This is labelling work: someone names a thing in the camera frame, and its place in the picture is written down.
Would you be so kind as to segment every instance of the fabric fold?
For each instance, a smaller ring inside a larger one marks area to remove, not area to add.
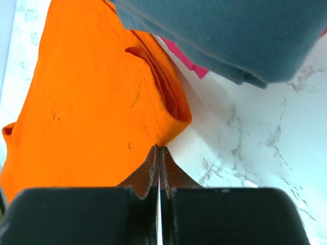
[[[204,78],[205,75],[209,72],[209,70],[207,70],[201,66],[193,64],[192,61],[189,60],[188,57],[185,54],[183,54],[183,52],[172,41],[169,41],[165,38],[161,38],[161,40],[167,45],[168,49],[178,59],[180,59],[181,62],[183,62],[183,64],[187,67],[187,69],[195,72],[195,74],[198,76],[199,79]]]
[[[21,114],[3,129],[0,185],[116,186],[191,123],[155,39],[127,31],[105,0],[52,0]]]

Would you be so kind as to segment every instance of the orange fabric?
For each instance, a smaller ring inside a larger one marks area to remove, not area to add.
[[[106,0],[52,0],[34,78],[0,185],[115,186],[191,122],[172,65],[149,34],[124,30]]]

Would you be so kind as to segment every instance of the dark green fabric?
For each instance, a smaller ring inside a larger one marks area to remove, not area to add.
[[[124,27],[174,41],[195,64],[258,87],[295,75],[327,0],[111,0]]]

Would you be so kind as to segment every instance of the orange cloth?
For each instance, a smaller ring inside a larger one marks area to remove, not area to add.
[[[115,186],[191,122],[169,58],[149,34],[124,30],[106,0],[52,0],[34,78],[0,185]]]

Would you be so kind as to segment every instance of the folded cloth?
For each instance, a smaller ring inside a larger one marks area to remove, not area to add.
[[[124,27],[176,43],[237,84],[290,80],[327,23],[327,0],[110,0]]]
[[[189,60],[185,54],[183,54],[183,52],[177,47],[176,44],[174,44],[174,42],[169,41],[165,38],[162,38],[162,41],[167,45],[168,49],[174,54],[176,55],[176,57],[178,59],[180,59],[181,62],[183,62],[183,64],[189,69],[195,72],[195,74],[198,76],[199,79],[204,78],[204,76],[209,72],[209,70],[195,65],[192,63],[191,60]]]
[[[27,99],[3,129],[0,185],[115,186],[191,122],[168,56],[103,0],[52,0]]]
[[[323,33],[320,35],[321,37],[327,33],[327,28],[323,31]]]

